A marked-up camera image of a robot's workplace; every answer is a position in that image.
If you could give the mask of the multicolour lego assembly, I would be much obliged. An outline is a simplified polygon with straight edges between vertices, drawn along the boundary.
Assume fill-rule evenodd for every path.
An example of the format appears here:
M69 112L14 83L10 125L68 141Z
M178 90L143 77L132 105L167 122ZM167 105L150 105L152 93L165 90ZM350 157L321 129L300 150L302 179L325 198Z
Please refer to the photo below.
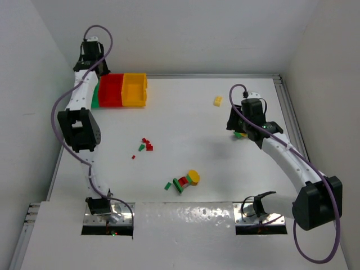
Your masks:
M201 181L199 173L195 170L189 170L188 173L181 178L174 178L173 184L176 191L181 195L188 186L197 186Z

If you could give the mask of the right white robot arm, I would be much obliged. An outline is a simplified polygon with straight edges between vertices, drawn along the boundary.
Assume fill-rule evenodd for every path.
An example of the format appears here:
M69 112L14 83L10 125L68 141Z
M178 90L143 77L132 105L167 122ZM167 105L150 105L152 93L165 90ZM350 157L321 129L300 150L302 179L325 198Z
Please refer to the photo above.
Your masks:
M325 176L293 147L284 130L275 121L267 120L261 99L246 98L240 105L231 106L227 129L247 134L281 168L297 193L296 197L275 191L258 194L254 196L253 214L258 218L281 214L305 231L329 222L339 225L343 200L340 179Z

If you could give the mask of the red lego bricks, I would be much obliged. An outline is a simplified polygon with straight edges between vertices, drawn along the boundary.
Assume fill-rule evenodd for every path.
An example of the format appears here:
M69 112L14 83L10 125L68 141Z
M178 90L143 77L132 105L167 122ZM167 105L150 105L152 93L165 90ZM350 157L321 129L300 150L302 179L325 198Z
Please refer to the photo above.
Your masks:
M150 143L147 143L147 144L146 144L146 150L147 150L147 151L153 151L153 150L154 150L153 145L150 144Z

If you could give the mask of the green lego slope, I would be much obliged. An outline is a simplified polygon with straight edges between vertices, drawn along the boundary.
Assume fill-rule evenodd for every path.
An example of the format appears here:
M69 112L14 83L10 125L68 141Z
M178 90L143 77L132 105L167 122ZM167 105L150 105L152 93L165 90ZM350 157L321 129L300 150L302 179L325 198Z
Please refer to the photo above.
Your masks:
M143 149L145 149L145 145L144 145L144 144L141 144L138 150L139 150L139 151L142 151Z

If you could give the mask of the small green lego plate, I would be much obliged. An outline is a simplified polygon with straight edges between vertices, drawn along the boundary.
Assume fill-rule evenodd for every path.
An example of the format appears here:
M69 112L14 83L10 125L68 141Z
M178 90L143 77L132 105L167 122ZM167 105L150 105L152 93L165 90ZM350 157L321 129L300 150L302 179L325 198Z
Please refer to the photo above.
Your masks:
M171 184L170 182L168 182L168 183L165 185L164 189L165 189L165 190L169 190L169 188L170 188L171 185L172 185L172 184Z

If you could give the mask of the yellow lego brick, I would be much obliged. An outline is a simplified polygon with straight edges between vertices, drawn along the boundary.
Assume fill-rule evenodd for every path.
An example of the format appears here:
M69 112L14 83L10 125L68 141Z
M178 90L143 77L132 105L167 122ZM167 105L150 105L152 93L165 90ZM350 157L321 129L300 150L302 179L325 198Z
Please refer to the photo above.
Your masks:
M213 102L213 105L216 107L220 107L222 104L223 97L222 96L216 96Z

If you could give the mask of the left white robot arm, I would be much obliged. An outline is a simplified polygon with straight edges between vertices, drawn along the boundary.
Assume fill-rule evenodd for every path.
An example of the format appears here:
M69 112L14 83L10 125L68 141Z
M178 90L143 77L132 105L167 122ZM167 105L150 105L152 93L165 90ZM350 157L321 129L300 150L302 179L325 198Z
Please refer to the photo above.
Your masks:
M91 113L92 99L102 75L109 70L106 61L95 68L91 66L104 56L104 47L97 37L86 38L80 46L80 56L74 67L75 90L64 111L57 114L62 135L71 153L80 158L88 190L86 203L92 215L111 213L110 189L98 176L95 166L98 146L101 142L100 128Z

